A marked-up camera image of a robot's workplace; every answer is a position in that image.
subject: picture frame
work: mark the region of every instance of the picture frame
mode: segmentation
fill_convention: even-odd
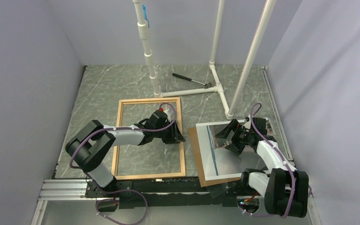
[[[176,103],[177,114],[176,121],[179,131],[183,134],[183,126],[181,122],[181,105],[180,97],[165,97],[165,98],[143,98],[143,99],[122,99],[119,100],[118,106],[118,117],[117,117],[117,127],[122,126],[123,118],[123,107],[125,105],[134,105],[134,104],[154,104],[154,103]],[[172,173],[154,173],[154,174],[140,174],[140,175],[118,175],[118,164],[119,164],[119,155],[120,155],[120,146],[114,146],[113,148],[113,158],[112,158],[112,168],[111,172],[117,180],[136,180],[136,179],[160,179],[160,178],[172,178],[172,177],[184,177],[186,176],[186,163],[184,155],[184,143],[179,143],[179,154],[180,154],[180,172]]]

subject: gray marble floor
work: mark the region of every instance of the gray marble floor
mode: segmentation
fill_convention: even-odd
[[[230,104],[243,69],[243,65],[217,65],[217,73]],[[208,65],[159,65],[157,66],[163,92],[201,88],[197,83],[172,77],[178,73],[202,82],[214,79]],[[106,125],[115,126],[118,113],[118,101],[131,98],[152,98],[152,86],[145,65],[111,65],[87,67],[75,102],[71,121],[64,143],[67,143],[89,121],[97,119]],[[205,93],[181,96],[181,114],[186,157],[187,176],[196,176],[195,160],[190,146],[187,128],[196,123],[225,121],[220,97],[217,93]],[[278,122],[271,104],[268,88],[258,66],[253,66],[247,78],[240,104],[235,111],[236,119],[248,116],[250,107],[263,104],[258,117],[268,117],[274,129],[274,137],[280,149],[285,152],[285,145]],[[149,117],[156,105],[148,107],[126,106],[126,119],[123,125],[131,125]],[[180,170],[177,146],[165,146],[159,140],[144,146],[122,146],[119,157],[119,175],[172,173]],[[81,170],[68,166],[69,155],[62,151],[57,166],[56,178],[83,178]],[[104,164],[111,168],[113,150],[104,159]]]

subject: gray wall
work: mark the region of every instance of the gray wall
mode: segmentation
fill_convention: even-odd
[[[82,66],[44,0],[0,0],[0,225],[30,224]]]
[[[144,64],[131,0],[49,0],[81,62]],[[218,0],[145,0],[157,64],[209,62]],[[267,65],[301,0],[278,0],[255,64]],[[227,0],[216,63],[244,64],[264,0]]]
[[[323,224],[360,224],[360,1],[303,0],[268,75]]]

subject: purple cable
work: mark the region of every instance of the purple cable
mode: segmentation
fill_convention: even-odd
[[[137,224],[141,223],[141,222],[145,219],[145,217],[147,216],[147,212],[148,212],[147,199],[145,199],[145,197],[142,195],[142,193],[140,193],[140,192],[138,192],[138,191],[135,191],[135,190],[131,190],[131,189],[129,189],[129,190],[124,189],[124,190],[113,191],[113,192],[105,192],[105,191],[104,191],[103,193],[105,193],[105,194],[116,194],[116,193],[121,193],[121,192],[126,192],[126,191],[130,191],[130,192],[136,193],[136,194],[140,195],[140,196],[143,198],[143,200],[144,200],[144,203],[145,203],[145,211],[144,211],[143,217],[142,217],[139,221],[137,221],[137,222],[135,222],[135,223],[132,223],[132,224],[123,224],[123,223],[121,223],[121,222],[119,222],[119,221],[117,221],[117,220],[115,220],[115,219],[113,219],[113,218],[111,218],[111,217],[108,217],[108,216],[104,215],[104,214],[101,213],[100,211],[98,211],[98,205],[99,205],[100,203],[102,203],[102,202],[108,202],[108,201],[113,201],[113,202],[117,203],[118,201],[115,200],[115,199],[103,199],[103,200],[98,201],[98,202],[96,203],[96,212],[97,212],[99,215],[101,215],[102,217],[110,220],[111,222],[114,222],[114,223],[116,223],[116,224],[119,224],[119,225],[137,225]]]
[[[254,110],[254,108],[256,107],[256,105],[259,105],[260,107],[256,110],[255,113],[253,113],[253,110]],[[285,161],[285,158],[284,158],[284,156],[282,155],[281,151],[280,151],[278,148],[274,147],[274,145],[273,145],[272,143],[270,143],[269,140],[267,140],[267,138],[265,138],[265,137],[259,132],[259,130],[256,128],[255,123],[253,122],[253,116],[256,115],[256,113],[261,109],[261,107],[262,107],[262,104],[261,104],[260,102],[254,104],[254,105],[252,106],[252,109],[250,110],[250,121],[251,121],[251,124],[252,124],[253,128],[255,129],[256,133],[257,133],[260,137],[262,137],[262,139],[263,139],[268,145],[270,145],[271,147],[274,148],[274,150],[275,150],[275,151],[279,154],[279,156],[281,157],[282,161]],[[295,185],[296,185],[296,179],[295,179],[294,174],[292,173],[290,167],[288,166],[288,164],[285,164],[285,167],[288,169],[288,171],[289,171],[289,173],[290,173],[290,175],[291,175],[292,189],[291,189],[291,194],[290,194],[290,196],[289,196],[288,205],[286,206],[285,214],[284,214],[283,216],[281,216],[282,218],[286,218],[286,217],[288,216],[288,214],[289,214],[289,210],[290,210],[290,208],[291,208],[291,204],[292,204],[292,200],[293,200],[293,196],[294,196]]]
[[[313,194],[313,190],[312,190],[312,188],[311,188],[310,186],[308,186],[308,189],[309,189],[309,191],[308,191],[308,197],[307,197],[307,198],[309,198],[310,195]]]
[[[147,132],[159,132],[159,131],[163,131],[168,129],[171,125],[173,125],[173,123],[176,121],[177,117],[176,117],[176,110],[174,109],[173,105],[164,102],[162,104],[159,105],[159,108],[161,108],[163,105],[168,105],[170,106],[173,111],[174,111],[174,118],[173,120],[169,123],[169,125],[167,125],[166,127],[160,128],[160,129],[155,129],[155,130],[151,130],[151,129],[142,129],[142,128],[131,128],[131,127],[116,127],[116,130],[136,130],[136,131],[147,131]],[[69,160],[69,167],[73,168],[73,169],[80,169],[79,166],[74,166],[73,162],[75,159],[75,156],[78,154],[78,152],[81,150],[81,148],[85,145],[86,142],[88,142],[94,135],[103,132],[103,131],[107,131],[107,130],[114,130],[114,128],[110,127],[110,128],[103,128],[100,130],[97,130],[93,133],[91,133],[89,136],[87,136],[82,142],[81,144],[78,146],[78,148],[76,148],[76,150],[74,151],[74,153],[72,154],[70,160]]]

